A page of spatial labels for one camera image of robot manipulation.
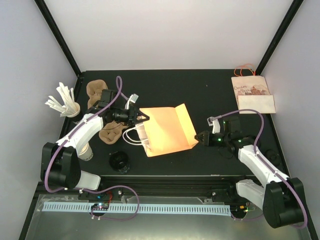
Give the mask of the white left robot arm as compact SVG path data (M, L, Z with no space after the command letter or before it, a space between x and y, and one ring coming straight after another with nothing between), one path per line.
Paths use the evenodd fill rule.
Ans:
M104 89L100 100L85 112L67 135L43 146L41 178L49 193L63 189L88 190L97 200L107 195L108 188L101 183L99 175L81 170L79 160L90 158L87 154L90 150L89 141L113 121L131 127L150 119L136 106L137 94L132 94L126 101L122 101L120 95L120 90Z

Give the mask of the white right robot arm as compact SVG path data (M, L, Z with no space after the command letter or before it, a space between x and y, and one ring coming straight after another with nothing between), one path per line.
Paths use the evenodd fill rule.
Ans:
M212 131L203 131L194 138L204 146L227 148L259 181L256 184L251 179L240 180L228 187L228 198L234 202L242 198L252 202L274 229L288 225L305 227L308 215L302 182L281 172L261 153L253 138L242 133L237 116L223 119L223 130L219 118L209 117L207 122Z

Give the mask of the brown paper takeout bag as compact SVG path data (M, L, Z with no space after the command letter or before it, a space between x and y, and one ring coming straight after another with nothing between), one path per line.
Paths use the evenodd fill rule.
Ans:
M133 146L142 146L147 157L156 157L192 149L198 141L185 104L176 107L149 107L140 111L149 116L144 122L125 130L122 138Z

